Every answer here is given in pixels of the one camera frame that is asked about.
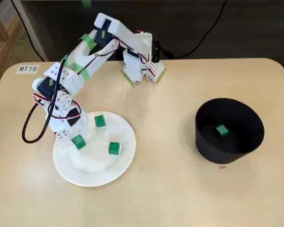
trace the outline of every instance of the beige table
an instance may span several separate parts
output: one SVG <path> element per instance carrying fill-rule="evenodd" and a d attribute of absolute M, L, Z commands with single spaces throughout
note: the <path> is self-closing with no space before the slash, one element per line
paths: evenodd
<path fill-rule="evenodd" d="M 54 135 L 21 139 L 37 75 L 8 69 L 0 82 L 0 227 L 284 227 L 284 69 L 268 59 L 164 61 L 159 84 L 132 88 L 121 63 L 107 62 L 76 96 L 89 111 L 111 111 L 132 125 L 137 151 L 114 182 L 81 188 L 52 160 Z M 195 148 L 195 113 L 230 97 L 262 118 L 255 152 L 219 169 Z M 32 139 L 44 123 L 36 110 Z"/>

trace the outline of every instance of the green block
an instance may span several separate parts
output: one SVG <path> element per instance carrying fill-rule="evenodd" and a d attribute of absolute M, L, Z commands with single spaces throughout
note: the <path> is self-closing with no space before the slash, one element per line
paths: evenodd
<path fill-rule="evenodd" d="M 228 129 L 223 124 L 216 127 L 216 130 L 222 137 L 226 136 L 229 133 Z"/>
<path fill-rule="evenodd" d="M 119 155 L 120 144 L 116 142 L 110 142 L 108 152 L 110 155 Z"/>
<path fill-rule="evenodd" d="M 105 118 L 103 115 L 95 117 L 95 123 L 97 127 L 103 127 L 106 125 Z"/>
<path fill-rule="evenodd" d="M 86 143 L 85 143 L 85 141 L 84 141 L 84 139 L 82 138 L 81 135 L 75 136 L 71 140 L 76 145 L 78 150 L 80 150 L 82 147 L 84 147 L 86 145 Z"/>

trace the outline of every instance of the white paper plate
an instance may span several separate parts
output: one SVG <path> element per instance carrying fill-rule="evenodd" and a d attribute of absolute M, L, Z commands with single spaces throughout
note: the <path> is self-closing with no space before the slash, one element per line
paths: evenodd
<path fill-rule="evenodd" d="M 104 115 L 106 126 L 95 126 L 94 117 Z M 53 162 L 58 173 L 68 182 L 84 187 L 107 184 L 121 176 L 131 164 L 136 151 L 136 137 L 130 124 L 109 112 L 91 112 L 86 146 L 77 150 L 67 140 L 56 139 Z M 119 141 L 119 155 L 110 155 L 110 142 Z"/>

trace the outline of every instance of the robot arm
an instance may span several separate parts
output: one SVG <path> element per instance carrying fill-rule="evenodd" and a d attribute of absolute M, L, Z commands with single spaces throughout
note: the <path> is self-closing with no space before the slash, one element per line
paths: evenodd
<path fill-rule="evenodd" d="M 44 108 L 46 117 L 53 102 L 53 88 L 59 82 L 55 108 L 49 121 L 52 131 L 58 138 L 62 138 L 62 134 L 67 134 L 68 139 L 77 135 L 84 137 L 88 118 L 73 98 L 120 46 L 125 48 L 124 73 L 133 83 L 141 81 L 144 75 L 156 82 L 164 71 L 161 62 L 151 62 L 150 33 L 134 34 L 120 21 L 102 13 L 98 14 L 94 25 L 95 29 L 85 34 L 81 38 L 82 42 L 67 56 L 60 81 L 57 81 L 57 76 L 61 64 L 56 62 L 44 73 L 45 79 L 38 78 L 33 82 L 34 91 L 42 95 L 34 93 L 33 98 Z M 95 43 L 104 48 L 90 55 Z"/>

